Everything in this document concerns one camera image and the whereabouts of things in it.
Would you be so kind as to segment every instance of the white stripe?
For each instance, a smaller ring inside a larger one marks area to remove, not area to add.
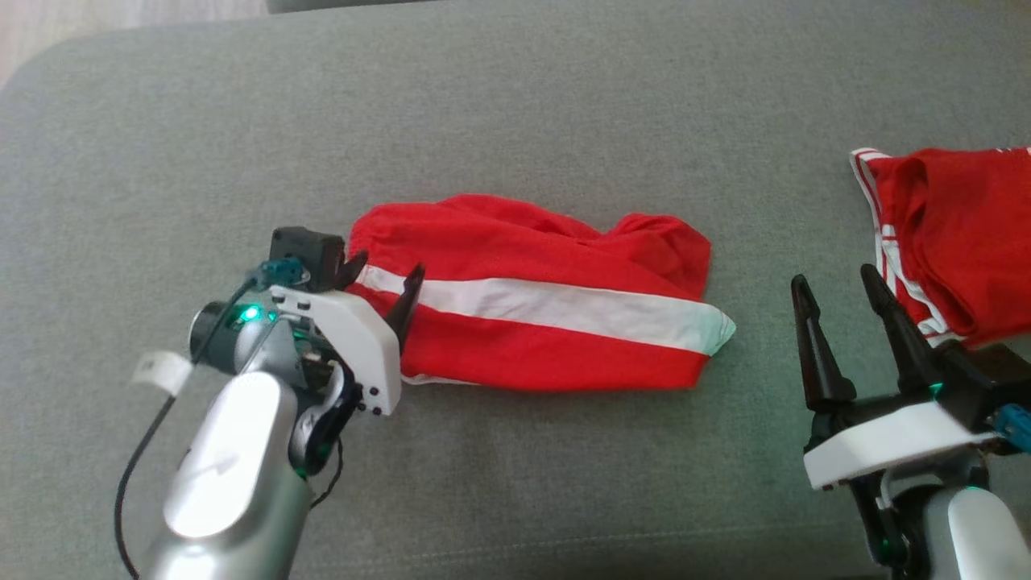
[[[877,149],[864,147],[857,148],[851,153],[852,169],[856,173],[856,180],[859,181],[860,189],[863,190],[863,195],[866,196],[866,200],[870,203],[870,210],[873,214],[873,227],[874,234],[873,239],[876,244],[876,264],[877,271],[885,277],[885,281],[888,286],[891,287],[892,294],[898,295],[896,289],[896,281],[902,280],[902,285],[905,288],[906,294],[914,301],[925,305],[930,311],[931,318],[923,320],[917,325],[920,332],[925,336],[933,336],[942,334],[949,335],[949,338],[957,338],[962,341],[962,337],[958,337],[953,334],[949,329],[949,323],[945,322],[945,317],[941,315],[941,311],[931,303],[931,300],[924,293],[924,288],[921,287],[920,283],[908,279],[902,272],[902,259],[899,254],[899,244],[897,239],[885,239],[885,236],[894,236],[895,227],[892,224],[882,224],[878,211],[880,208],[880,199],[877,197],[876,192],[876,179],[874,179],[873,174],[870,172],[869,166],[866,161],[870,159],[885,159],[888,158],[887,155],[880,152]],[[866,183],[870,183],[870,189],[867,189]],[[882,259],[885,261],[885,267],[882,269],[880,262]]]
[[[949,341],[951,339],[956,339],[957,341],[962,341],[963,337],[960,337],[959,335],[956,335],[955,333],[945,333],[944,335],[937,335],[937,336],[934,336],[934,337],[928,337],[927,338],[927,344],[931,345],[931,348],[934,348],[934,347],[940,345],[941,343],[944,343],[945,341]]]
[[[470,383],[468,381],[459,381],[458,379],[446,379],[443,377],[434,377],[432,375],[415,375],[413,377],[401,376],[401,379],[409,385],[475,385],[477,383]]]
[[[370,264],[358,283],[400,295],[404,277]],[[702,303],[507,277],[426,279],[419,304],[450,314],[587,333],[707,356],[716,354],[736,330],[727,315]]]

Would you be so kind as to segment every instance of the wooden floor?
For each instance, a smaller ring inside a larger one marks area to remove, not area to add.
[[[0,0],[0,86],[19,65],[67,38],[266,13],[265,0]]]

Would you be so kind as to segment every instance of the red shorts with white stripe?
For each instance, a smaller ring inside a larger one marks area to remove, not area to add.
[[[876,265],[932,345],[1031,330],[1031,148],[852,152]]]
[[[532,391],[693,386],[734,333],[701,303],[709,242],[669,215],[601,233],[530,203],[459,195],[380,205],[355,224],[369,262],[348,287],[380,313],[426,279],[401,367],[409,382]]]

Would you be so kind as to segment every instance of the white label tag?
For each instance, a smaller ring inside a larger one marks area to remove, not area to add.
[[[192,371],[193,365],[182,355],[171,351],[148,352],[139,359],[129,384],[149,384],[178,397]]]

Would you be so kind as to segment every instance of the blue connector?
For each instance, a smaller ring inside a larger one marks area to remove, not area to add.
[[[255,289],[264,292],[270,285],[297,285],[306,278],[304,265],[297,258],[268,260],[247,272],[254,278]]]
[[[1020,405],[1006,405],[995,416],[995,431],[1013,447],[1031,453],[1031,413]]]

